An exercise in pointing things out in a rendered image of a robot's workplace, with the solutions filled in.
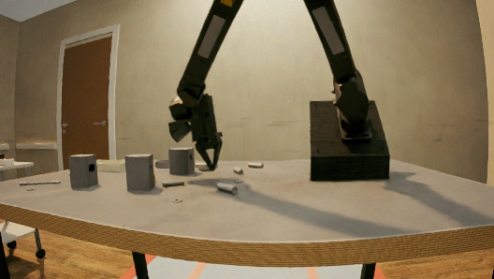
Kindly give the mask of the white shallow square tray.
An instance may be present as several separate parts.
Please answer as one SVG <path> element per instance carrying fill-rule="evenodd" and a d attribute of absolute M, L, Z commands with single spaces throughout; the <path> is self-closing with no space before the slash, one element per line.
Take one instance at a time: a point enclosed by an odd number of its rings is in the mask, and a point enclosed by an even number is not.
<path fill-rule="evenodd" d="M 125 160 L 96 160 L 96 165 L 97 171 L 125 171 Z"/>

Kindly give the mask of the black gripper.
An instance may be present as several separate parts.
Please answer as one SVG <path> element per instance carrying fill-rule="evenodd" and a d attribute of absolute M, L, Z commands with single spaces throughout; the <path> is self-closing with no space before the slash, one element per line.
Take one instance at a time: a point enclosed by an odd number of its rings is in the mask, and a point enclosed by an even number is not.
<path fill-rule="evenodd" d="M 213 170 L 216 168 L 216 164 L 218 163 L 219 155 L 220 155 L 221 148 L 223 145 L 223 141 L 221 140 L 221 137 L 223 136 L 223 134 L 222 134 L 222 132 L 217 133 L 215 114 L 207 114 L 207 115 L 208 115 L 207 118 L 205 118 L 205 115 L 200 115 L 200 116 L 202 116 L 205 135 L 192 137 L 192 141 L 193 142 L 196 141 L 196 144 L 195 144 L 196 150 L 201 155 L 201 157 L 203 158 L 203 160 L 205 161 L 205 163 L 207 164 L 209 169 Z M 208 135 L 208 134 L 213 134 L 213 133 L 215 133 L 215 134 L 214 135 Z M 205 138 L 205 136 L 208 136 L 208 137 Z M 198 143 L 201 143 L 201 144 L 198 144 Z M 209 155 L 206 151 L 208 149 L 214 149 L 214 155 L 213 155 L 212 163 L 211 163 Z"/>

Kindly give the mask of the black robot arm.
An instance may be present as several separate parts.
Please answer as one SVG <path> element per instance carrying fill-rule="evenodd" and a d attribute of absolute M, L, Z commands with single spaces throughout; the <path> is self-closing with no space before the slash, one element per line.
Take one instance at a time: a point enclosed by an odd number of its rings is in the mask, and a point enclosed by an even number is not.
<path fill-rule="evenodd" d="M 177 95 L 180 96 L 174 97 L 168 107 L 172 118 L 176 121 L 168 123 L 169 135 L 176 142 L 180 142 L 190 132 L 192 137 L 205 135 L 200 114 L 207 118 L 207 114 L 214 113 L 214 107 L 212 96 L 208 93 L 204 94 L 207 85 L 203 80 L 206 79 L 205 76 L 208 75 L 243 1 L 213 0 L 211 4 L 178 85 Z M 362 76 L 356 69 L 335 2 L 334 0 L 303 0 L 303 2 L 335 78 L 334 90 L 331 90 L 331 93 L 337 93 L 336 98 L 333 99 L 333 106 L 338 105 L 337 118 L 341 141 L 343 143 L 370 142 L 372 138 L 370 102 Z"/>

